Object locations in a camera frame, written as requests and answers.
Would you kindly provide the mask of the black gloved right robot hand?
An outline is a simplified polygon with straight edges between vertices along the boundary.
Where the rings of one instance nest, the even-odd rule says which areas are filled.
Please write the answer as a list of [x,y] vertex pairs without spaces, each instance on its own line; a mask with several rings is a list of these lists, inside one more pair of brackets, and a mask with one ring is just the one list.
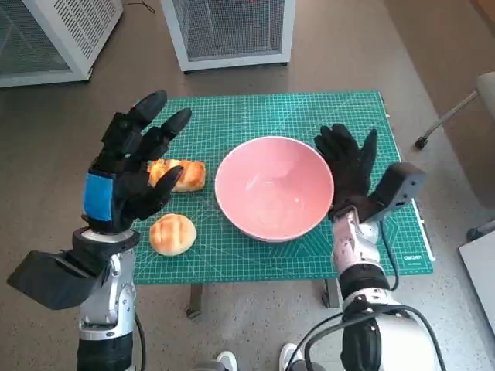
[[333,176],[329,218],[337,220],[354,209],[360,222],[368,221],[377,211],[376,202],[369,197],[370,176],[377,156],[377,130],[370,130],[359,146],[345,125],[322,126],[314,142]]

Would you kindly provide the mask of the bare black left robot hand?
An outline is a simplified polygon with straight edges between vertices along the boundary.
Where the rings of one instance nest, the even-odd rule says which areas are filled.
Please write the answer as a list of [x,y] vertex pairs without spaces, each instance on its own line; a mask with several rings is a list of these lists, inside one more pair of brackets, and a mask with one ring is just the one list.
[[127,113],[117,112],[108,125],[101,139],[103,148],[91,162],[84,186],[82,218],[93,231],[121,233],[168,202],[184,168],[174,165],[151,185],[148,165],[167,152],[192,111],[182,109],[162,125],[151,126],[166,102],[166,92],[157,90]]

